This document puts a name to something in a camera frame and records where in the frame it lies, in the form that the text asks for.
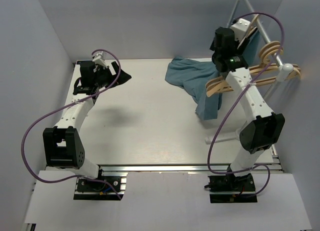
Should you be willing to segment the blue t shirt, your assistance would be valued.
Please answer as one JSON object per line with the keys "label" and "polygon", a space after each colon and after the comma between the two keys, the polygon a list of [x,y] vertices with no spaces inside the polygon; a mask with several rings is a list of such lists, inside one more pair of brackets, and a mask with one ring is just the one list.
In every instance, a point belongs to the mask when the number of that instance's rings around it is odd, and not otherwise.
{"label": "blue t shirt", "polygon": [[206,83],[219,77],[215,64],[176,56],[167,66],[165,81],[184,89],[197,104],[195,113],[202,121],[215,120],[222,106],[223,95],[206,94]]}

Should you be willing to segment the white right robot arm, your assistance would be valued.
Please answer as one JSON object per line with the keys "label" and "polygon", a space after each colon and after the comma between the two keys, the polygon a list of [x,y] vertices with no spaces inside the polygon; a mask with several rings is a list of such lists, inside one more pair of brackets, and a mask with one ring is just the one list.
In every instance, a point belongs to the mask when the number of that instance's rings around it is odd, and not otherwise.
{"label": "white right robot arm", "polygon": [[250,174],[258,158],[278,141],[285,124],[284,116],[274,113],[263,99],[236,44],[231,28],[215,30],[212,61],[227,84],[239,94],[235,103],[241,105],[246,118],[246,125],[238,135],[240,150],[223,172],[228,175],[226,186],[233,191],[243,186],[243,176]]}

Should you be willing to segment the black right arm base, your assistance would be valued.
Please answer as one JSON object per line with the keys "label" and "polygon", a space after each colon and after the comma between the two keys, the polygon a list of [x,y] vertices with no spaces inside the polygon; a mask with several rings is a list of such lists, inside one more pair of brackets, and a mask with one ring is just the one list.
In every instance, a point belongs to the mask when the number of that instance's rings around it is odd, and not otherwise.
{"label": "black right arm base", "polygon": [[211,204],[257,203],[256,187],[253,176],[230,175],[208,176],[204,189],[209,191]]}

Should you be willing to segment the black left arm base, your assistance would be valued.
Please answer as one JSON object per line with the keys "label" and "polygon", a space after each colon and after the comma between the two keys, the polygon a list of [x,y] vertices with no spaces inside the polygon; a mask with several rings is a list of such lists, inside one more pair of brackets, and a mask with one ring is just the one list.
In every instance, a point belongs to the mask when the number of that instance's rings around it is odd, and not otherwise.
{"label": "black left arm base", "polygon": [[127,173],[105,172],[100,170],[98,180],[91,181],[78,178],[75,185],[74,200],[79,201],[119,201],[124,196],[127,183]]}

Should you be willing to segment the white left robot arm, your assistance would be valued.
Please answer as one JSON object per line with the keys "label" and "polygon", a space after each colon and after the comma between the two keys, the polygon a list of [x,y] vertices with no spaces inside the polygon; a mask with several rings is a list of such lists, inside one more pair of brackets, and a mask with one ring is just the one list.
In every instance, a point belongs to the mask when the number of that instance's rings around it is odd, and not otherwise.
{"label": "white left robot arm", "polygon": [[54,127],[46,128],[42,134],[46,164],[89,178],[90,187],[99,191],[105,187],[106,178],[99,174],[99,165],[86,158],[79,131],[98,99],[98,92],[126,83],[131,75],[120,69],[115,61],[111,66],[104,61],[90,60],[80,61],[77,65],[79,77],[74,82],[72,105]]}

